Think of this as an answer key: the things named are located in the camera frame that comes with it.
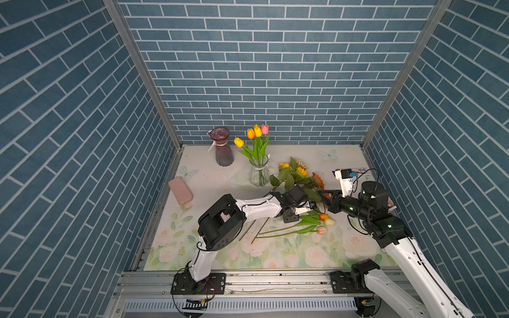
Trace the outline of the white tulip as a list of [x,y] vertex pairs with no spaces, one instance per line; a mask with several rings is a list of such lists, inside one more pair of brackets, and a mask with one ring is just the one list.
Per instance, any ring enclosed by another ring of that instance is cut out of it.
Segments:
[[[329,217],[326,221],[325,221],[325,224],[324,225],[318,225],[318,226],[325,226],[327,227],[327,230],[329,227],[333,227],[335,226],[335,221]],[[297,230],[301,230],[301,229],[304,229],[308,226],[298,226],[297,224],[295,225],[292,225],[290,227],[287,227],[287,228],[283,228],[283,229],[275,229],[275,230],[271,230],[271,231],[267,231],[267,232],[264,232],[264,233],[261,233],[261,235],[266,235],[266,234],[270,234],[270,233],[275,233],[275,232],[281,232],[281,231],[286,231],[286,230],[289,230],[289,229],[295,229],[297,227]]]

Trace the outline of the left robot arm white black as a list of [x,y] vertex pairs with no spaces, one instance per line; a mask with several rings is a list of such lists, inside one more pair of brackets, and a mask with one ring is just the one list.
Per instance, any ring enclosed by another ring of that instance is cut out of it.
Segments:
[[199,218],[197,255],[177,271],[171,294],[204,295],[208,288],[223,294],[220,283],[226,275],[213,274],[212,265],[217,253],[237,239],[247,222],[277,217],[297,221],[300,214],[315,207],[316,202],[299,185],[284,193],[270,192],[252,200],[236,200],[231,194],[222,196]]

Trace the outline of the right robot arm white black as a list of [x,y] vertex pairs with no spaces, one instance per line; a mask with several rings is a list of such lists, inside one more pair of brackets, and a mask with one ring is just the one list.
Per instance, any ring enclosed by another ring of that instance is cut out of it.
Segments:
[[362,221],[367,234],[397,263],[419,298],[394,283],[371,259],[353,264],[348,274],[331,273],[334,290],[375,294],[401,317],[473,317],[428,262],[404,221],[389,212],[389,193],[382,184],[363,182],[357,197],[345,196],[340,190],[321,190],[319,195],[328,211]]

